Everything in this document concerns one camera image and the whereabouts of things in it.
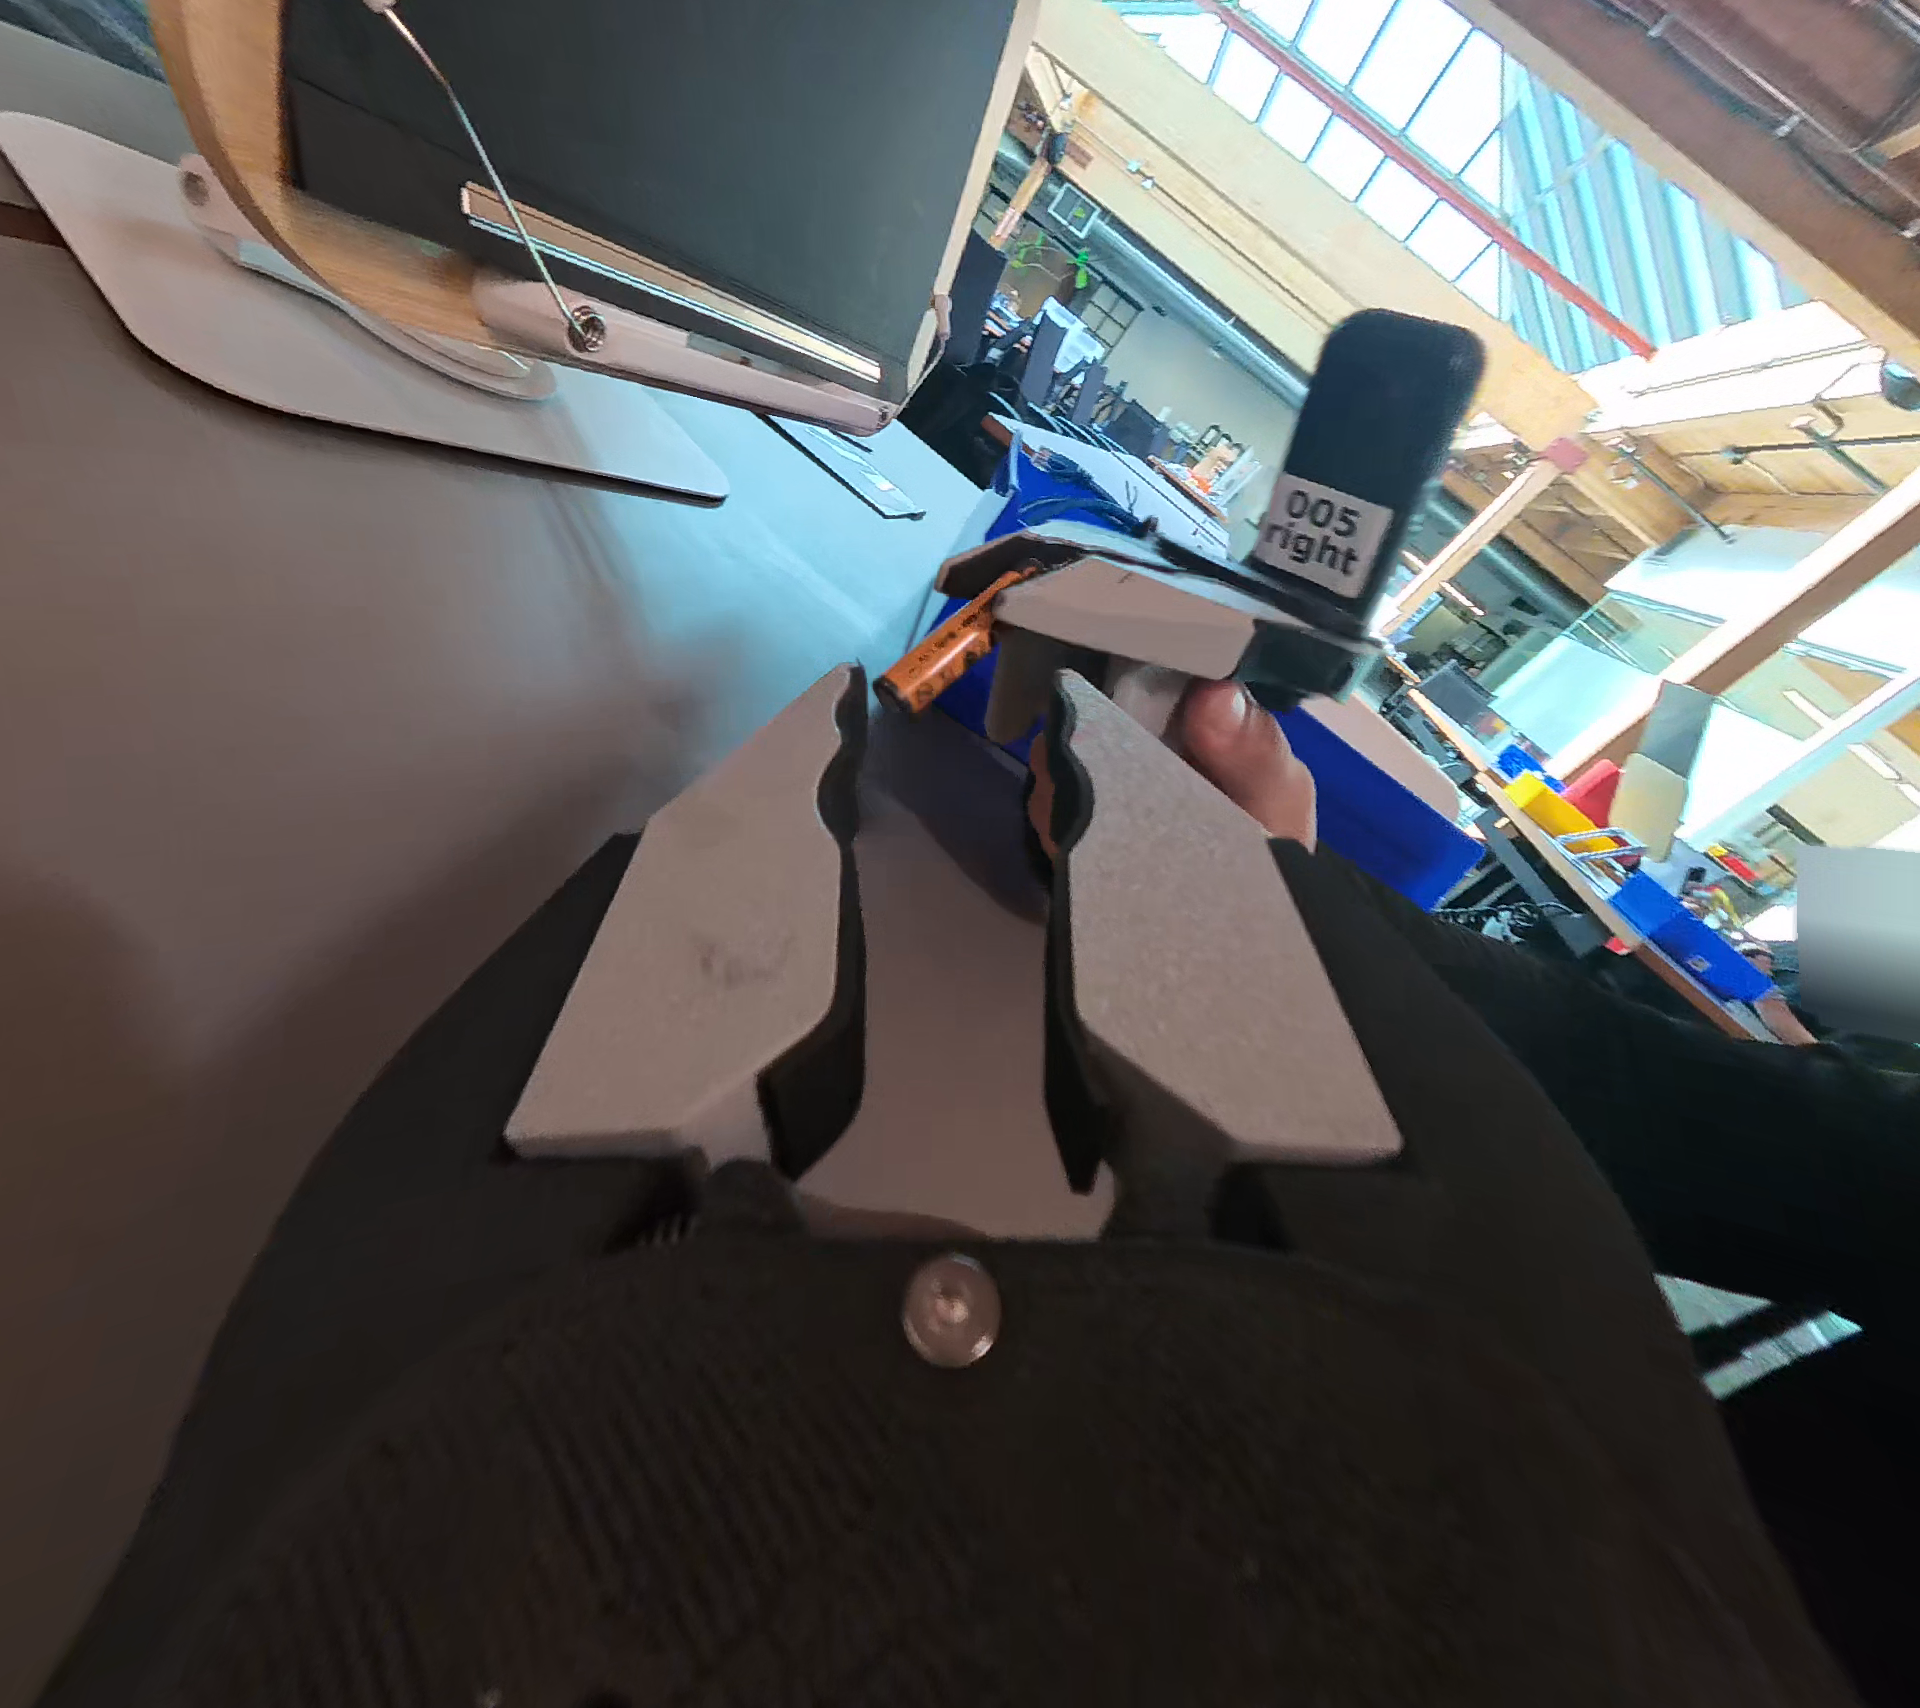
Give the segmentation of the copper black battery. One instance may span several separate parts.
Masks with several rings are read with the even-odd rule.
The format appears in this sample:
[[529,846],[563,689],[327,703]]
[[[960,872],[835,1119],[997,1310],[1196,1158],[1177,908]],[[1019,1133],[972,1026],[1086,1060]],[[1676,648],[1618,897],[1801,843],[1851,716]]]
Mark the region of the copper black battery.
[[994,645],[991,608],[968,604],[875,677],[875,697],[892,711],[922,716],[986,660]]

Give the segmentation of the person's right forearm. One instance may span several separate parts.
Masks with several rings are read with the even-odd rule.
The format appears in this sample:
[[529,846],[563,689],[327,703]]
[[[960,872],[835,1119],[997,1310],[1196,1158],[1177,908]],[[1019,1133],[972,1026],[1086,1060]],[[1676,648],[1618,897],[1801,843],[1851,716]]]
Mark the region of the person's right forearm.
[[1917,1310],[1915,1045],[1737,1039],[1577,965],[1445,923],[1332,851],[1314,872],[1393,928],[1538,1080],[1655,1271],[1893,1328]]

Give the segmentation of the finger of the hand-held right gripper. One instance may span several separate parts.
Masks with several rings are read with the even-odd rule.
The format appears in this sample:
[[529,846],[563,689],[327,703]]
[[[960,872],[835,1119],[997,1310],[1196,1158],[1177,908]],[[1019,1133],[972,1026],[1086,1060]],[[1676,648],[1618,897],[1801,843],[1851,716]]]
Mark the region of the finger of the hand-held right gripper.
[[1238,671],[1267,614],[1223,583],[1104,557],[1047,567],[995,594],[984,733],[1013,743],[1037,727],[1057,674],[1087,680],[1150,736],[1167,737],[1194,682]]

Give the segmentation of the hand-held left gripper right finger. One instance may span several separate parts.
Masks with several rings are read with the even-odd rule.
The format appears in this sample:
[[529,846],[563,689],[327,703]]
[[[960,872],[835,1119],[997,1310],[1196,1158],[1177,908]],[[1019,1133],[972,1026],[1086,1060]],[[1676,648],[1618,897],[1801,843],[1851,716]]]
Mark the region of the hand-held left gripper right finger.
[[1215,1200],[1385,1167],[1402,1129],[1273,839],[1078,671],[1053,680],[1043,1110],[1068,1187]]

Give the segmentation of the person's right hand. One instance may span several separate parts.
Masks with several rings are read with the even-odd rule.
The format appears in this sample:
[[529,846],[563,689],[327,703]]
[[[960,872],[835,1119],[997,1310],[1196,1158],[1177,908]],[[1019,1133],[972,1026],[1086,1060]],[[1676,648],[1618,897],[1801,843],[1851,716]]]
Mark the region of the person's right hand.
[[1272,839],[1317,848],[1317,789],[1278,717],[1238,680],[1191,680],[1170,720],[1173,752]]

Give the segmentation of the blue plastic bin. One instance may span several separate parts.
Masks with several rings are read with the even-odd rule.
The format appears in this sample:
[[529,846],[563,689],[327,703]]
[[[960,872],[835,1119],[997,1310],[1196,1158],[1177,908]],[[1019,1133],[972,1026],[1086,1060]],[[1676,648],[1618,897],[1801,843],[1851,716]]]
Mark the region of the blue plastic bin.
[[[1232,560],[1223,524],[1136,455],[1051,425],[1001,415],[982,423],[1004,432],[1005,448],[964,546],[1049,524],[1098,538],[1152,524],[1156,538],[1196,557]],[[1484,846],[1458,824],[1451,780],[1373,708],[1311,697],[1278,720],[1314,780],[1317,831],[1336,854],[1420,910],[1438,910],[1477,867]]]

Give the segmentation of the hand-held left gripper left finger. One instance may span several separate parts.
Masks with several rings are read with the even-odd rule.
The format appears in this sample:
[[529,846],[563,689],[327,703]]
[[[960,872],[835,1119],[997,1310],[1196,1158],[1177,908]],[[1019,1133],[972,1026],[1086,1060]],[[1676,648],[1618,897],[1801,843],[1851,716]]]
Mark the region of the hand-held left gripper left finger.
[[868,680],[833,665],[661,805],[503,1123],[524,1159],[815,1167],[865,1080]]

